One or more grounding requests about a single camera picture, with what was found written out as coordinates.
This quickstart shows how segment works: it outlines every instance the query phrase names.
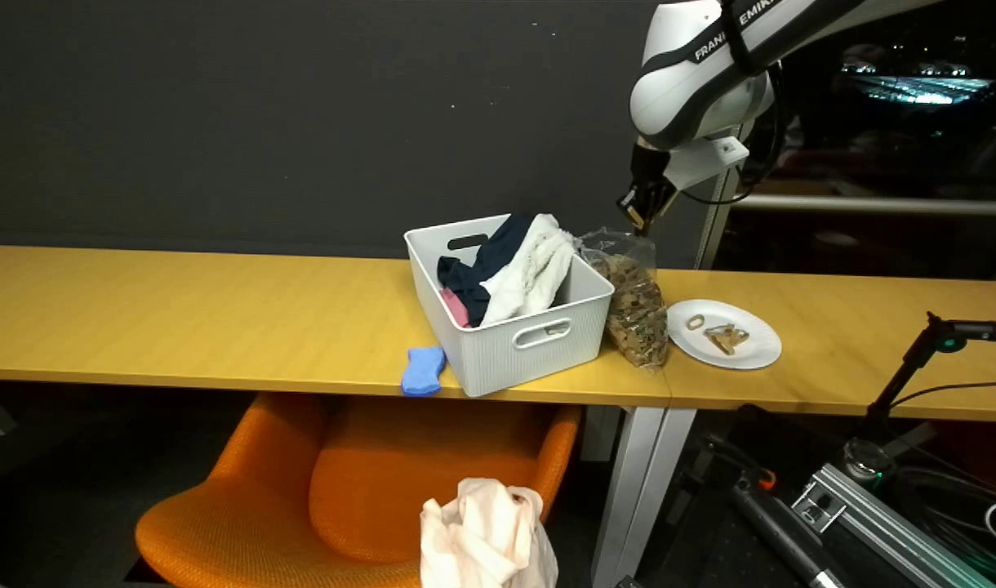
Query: white storage bin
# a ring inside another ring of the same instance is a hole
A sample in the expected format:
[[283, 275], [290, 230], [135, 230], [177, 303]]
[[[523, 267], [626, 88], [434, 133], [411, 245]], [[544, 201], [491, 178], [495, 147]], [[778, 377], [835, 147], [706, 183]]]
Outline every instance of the white storage bin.
[[503, 223], [507, 216], [484, 216], [404, 233], [417, 302], [471, 400], [595, 359], [614, 293], [614, 284], [574, 254], [544, 315], [456, 327], [436, 293], [436, 257], [449, 254], [473, 266], [479, 242]]

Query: table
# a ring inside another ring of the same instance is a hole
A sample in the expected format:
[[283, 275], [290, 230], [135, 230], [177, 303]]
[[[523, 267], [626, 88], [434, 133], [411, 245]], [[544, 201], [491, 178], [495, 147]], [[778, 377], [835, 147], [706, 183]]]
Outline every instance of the table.
[[[923, 311], [996, 321], [996, 282], [659, 273], [667, 302], [747, 308], [782, 339], [762, 373], [672, 352], [667, 368], [595, 364], [487, 401], [626, 410], [595, 584], [635, 573], [694, 412], [861, 414]], [[0, 378], [310, 395], [398, 395], [408, 347], [434, 345], [408, 262], [0, 245]], [[935, 355], [910, 382], [996, 378], [996, 347]], [[464, 400], [454, 377], [448, 400]], [[904, 420], [996, 421], [996, 389], [928, 395]]]

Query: blue sponge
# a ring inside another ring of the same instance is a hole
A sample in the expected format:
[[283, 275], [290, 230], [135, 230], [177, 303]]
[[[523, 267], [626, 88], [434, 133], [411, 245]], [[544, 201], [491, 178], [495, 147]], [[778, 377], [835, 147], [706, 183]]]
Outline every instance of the blue sponge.
[[402, 391], [411, 395], [411, 400], [436, 395], [439, 368], [444, 368], [444, 351], [439, 347], [408, 351], [408, 365], [402, 373]]

